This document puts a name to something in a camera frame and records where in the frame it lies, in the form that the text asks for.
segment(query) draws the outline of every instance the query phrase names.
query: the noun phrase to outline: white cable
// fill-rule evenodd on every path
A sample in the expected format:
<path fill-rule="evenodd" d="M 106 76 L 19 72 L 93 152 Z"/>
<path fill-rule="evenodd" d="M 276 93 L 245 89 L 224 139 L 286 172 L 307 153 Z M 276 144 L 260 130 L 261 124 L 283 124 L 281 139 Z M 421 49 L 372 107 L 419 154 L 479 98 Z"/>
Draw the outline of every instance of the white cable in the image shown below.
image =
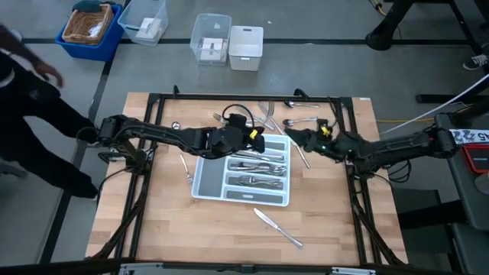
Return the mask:
<path fill-rule="evenodd" d="M 431 110 L 431 111 L 429 111 L 429 112 L 426 112 L 426 113 L 424 113 L 424 114 L 422 114 L 422 115 L 420 115 L 420 116 L 418 116 L 418 117 L 416 117 L 416 118 L 413 118 L 413 119 L 411 119 L 410 121 L 404 122 L 404 123 L 402 123 L 401 125 L 398 125 L 398 126 L 396 126 L 396 127 L 394 127 L 394 128 L 391 128 L 391 129 L 389 129 L 389 130 L 387 130 L 387 131 L 383 131 L 381 134 L 386 134 L 386 133 L 388 133 L 388 132 L 391 132 L 391 131 L 394 131 L 394 130 L 396 130 L 396 129 L 399 129 L 399 128 L 403 127 L 403 126 L 408 125 L 409 123 L 411 123 L 411 122 L 413 122 L 413 121 L 416 121 L 416 120 L 418 120 L 418 119 L 420 119 L 420 118 L 423 118 L 423 117 L 425 117 L 425 116 L 427 116 L 427 115 L 429 115 L 429 114 L 431 114 L 431 113 L 433 113 L 433 112 L 435 112 L 435 111 L 438 111 L 439 109 L 441 109 L 441 108 L 443 108 L 443 107 L 445 107 L 445 106 L 447 106 L 447 105 L 451 104 L 451 103 L 452 103 L 452 102 L 454 102 L 455 100 L 459 99 L 459 98 L 460 98 L 461 96 L 463 96 L 464 94 L 466 94 L 466 93 L 470 92 L 470 91 L 471 91 L 471 90 L 472 90 L 472 89 L 473 89 L 475 86 L 479 85 L 481 82 L 483 82 L 484 80 L 486 80 L 486 78 L 488 78 L 488 77 L 489 77 L 489 74 L 487 74 L 486 76 L 484 76 L 483 78 L 481 78 L 481 79 L 480 79 L 479 81 L 477 81 L 477 82 L 476 82 L 474 85 L 472 85 L 472 86 L 470 86 L 469 88 L 467 88 L 467 89 L 466 89 L 464 92 L 461 92 L 460 94 L 458 94 L 458 95 L 457 95 L 456 97 L 454 97 L 453 99 L 450 99 L 450 100 L 449 100 L 449 101 L 447 101 L 446 103 L 443 103 L 442 105 L 440 105 L 440 106 L 438 106 L 438 107 L 434 108 L 433 110 Z"/>

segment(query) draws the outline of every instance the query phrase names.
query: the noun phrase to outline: wicker basket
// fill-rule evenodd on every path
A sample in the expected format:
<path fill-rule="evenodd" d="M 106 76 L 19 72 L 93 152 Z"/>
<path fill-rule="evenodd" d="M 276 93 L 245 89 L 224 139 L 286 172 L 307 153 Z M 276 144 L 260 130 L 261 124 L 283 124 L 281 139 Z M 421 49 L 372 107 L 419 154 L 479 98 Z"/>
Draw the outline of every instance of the wicker basket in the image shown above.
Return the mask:
<path fill-rule="evenodd" d="M 68 43 L 97 45 L 107 31 L 107 27 L 114 18 L 109 4 L 101 4 L 100 12 L 81 12 L 75 10 L 71 15 L 63 32 L 63 40 Z M 102 27 L 96 37 L 90 37 L 90 28 L 102 22 Z"/>

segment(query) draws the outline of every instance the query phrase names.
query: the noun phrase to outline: person's hand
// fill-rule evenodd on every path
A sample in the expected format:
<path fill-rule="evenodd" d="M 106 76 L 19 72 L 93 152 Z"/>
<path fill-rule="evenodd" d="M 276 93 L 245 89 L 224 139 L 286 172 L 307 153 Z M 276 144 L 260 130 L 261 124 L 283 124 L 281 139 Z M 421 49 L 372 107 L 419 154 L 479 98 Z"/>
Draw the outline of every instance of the person's hand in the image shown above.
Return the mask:
<path fill-rule="evenodd" d="M 34 70 L 36 70 L 36 73 L 42 76 L 46 81 L 49 80 L 47 75 L 54 76 L 56 78 L 57 85 L 59 87 L 63 87 L 63 77 L 52 66 L 49 66 L 42 61 L 39 61 L 34 65 Z"/>

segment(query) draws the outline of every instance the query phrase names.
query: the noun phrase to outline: blue plastic bin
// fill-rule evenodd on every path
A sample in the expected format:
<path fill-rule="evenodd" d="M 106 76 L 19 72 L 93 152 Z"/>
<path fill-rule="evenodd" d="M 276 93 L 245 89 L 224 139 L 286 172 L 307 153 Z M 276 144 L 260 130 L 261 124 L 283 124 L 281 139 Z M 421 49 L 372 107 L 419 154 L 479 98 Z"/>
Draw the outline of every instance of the blue plastic bin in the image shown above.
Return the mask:
<path fill-rule="evenodd" d="M 64 50 L 75 58 L 83 58 L 88 60 L 109 61 L 112 55 L 117 49 L 119 40 L 121 39 L 124 29 L 117 24 L 117 20 L 121 16 L 122 7 L 120 5 L 111 5 L 114 18 L 105 31 L 104 37 L 98 45 L 85 45 L 67 43 L 63 40 L 62 35 L 66 24 L 63 29 L 56 36 L 56 44 L 61 45 Z"/>

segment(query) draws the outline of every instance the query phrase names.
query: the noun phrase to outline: cutlery tray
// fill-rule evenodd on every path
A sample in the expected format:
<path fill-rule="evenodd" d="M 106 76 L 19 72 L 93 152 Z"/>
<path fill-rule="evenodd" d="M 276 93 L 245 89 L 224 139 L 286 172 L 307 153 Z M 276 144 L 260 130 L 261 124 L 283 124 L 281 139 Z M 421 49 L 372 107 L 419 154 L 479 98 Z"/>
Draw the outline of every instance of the cutlery tray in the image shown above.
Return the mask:
<path fill-rule="evenodd" d="M 283 156 L 283 162 L 227 156 L 217 160 L 199 158 L 192 185 L 192 196 L 229 202 L 247 202 L 263 205 L 287 206 L 290 194 L 290 139 L 288 136 L 263 134 L 264 154 Z M 283 173 L 273 175 L 260 172 L 233 171 L 230 167 L 241 162 L 285 167 Z M 277 185 L 261 184 L 274 181 Z"/>

